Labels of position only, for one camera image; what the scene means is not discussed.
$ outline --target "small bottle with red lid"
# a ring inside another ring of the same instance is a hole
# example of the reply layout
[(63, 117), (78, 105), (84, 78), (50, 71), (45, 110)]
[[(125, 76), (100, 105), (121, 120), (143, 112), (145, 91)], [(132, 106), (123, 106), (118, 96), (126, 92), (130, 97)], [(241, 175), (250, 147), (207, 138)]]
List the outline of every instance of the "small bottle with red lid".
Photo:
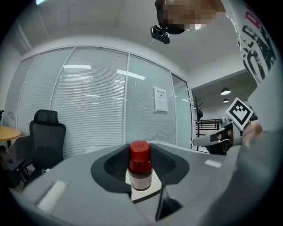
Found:
[(151, 185), (152, 166), (150, 165), (150, 147), (146, 141), (137, 140), (130, 144), (129, 176), (131, 187), (145, 191)]

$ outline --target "chair headrest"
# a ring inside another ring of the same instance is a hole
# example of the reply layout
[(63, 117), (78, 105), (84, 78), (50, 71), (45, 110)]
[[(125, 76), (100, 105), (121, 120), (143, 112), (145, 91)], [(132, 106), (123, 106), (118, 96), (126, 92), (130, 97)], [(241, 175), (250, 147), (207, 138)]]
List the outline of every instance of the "chair headrest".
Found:
[(42, 125), (58, 125), (57, 115), (57, 111), (38, 110), (34, 115), (34, 121)]

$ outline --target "bottle label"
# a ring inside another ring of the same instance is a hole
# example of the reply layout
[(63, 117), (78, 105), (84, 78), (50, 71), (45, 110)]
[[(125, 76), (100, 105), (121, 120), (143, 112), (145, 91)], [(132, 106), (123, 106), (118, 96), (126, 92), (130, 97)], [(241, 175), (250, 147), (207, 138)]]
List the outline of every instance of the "bottle label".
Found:
[(146, 190), (151, 185), (152, 173), (145, 178), (137, 178), (133, 173), (129, 174), (131, 187), (135, 190)]

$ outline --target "black and white square marker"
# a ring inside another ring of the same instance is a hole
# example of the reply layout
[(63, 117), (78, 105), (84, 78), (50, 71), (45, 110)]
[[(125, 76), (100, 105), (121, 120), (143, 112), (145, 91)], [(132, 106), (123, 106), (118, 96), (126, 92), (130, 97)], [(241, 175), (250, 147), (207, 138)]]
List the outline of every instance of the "black and white square marker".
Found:
[(241, 130), (243, 130), (252, 116), (253, 111), (243, 101), (236, 98), (226, 110), (226, 114)]

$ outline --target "red cap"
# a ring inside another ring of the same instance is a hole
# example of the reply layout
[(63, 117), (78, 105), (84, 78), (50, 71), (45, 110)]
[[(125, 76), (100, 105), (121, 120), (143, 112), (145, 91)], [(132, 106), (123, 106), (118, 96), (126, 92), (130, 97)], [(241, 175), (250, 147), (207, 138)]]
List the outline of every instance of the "red cap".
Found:
[(133, 162), (145, 162), (150, 160), (149, 143), (137, 140), (130, 144), (130, 159)]

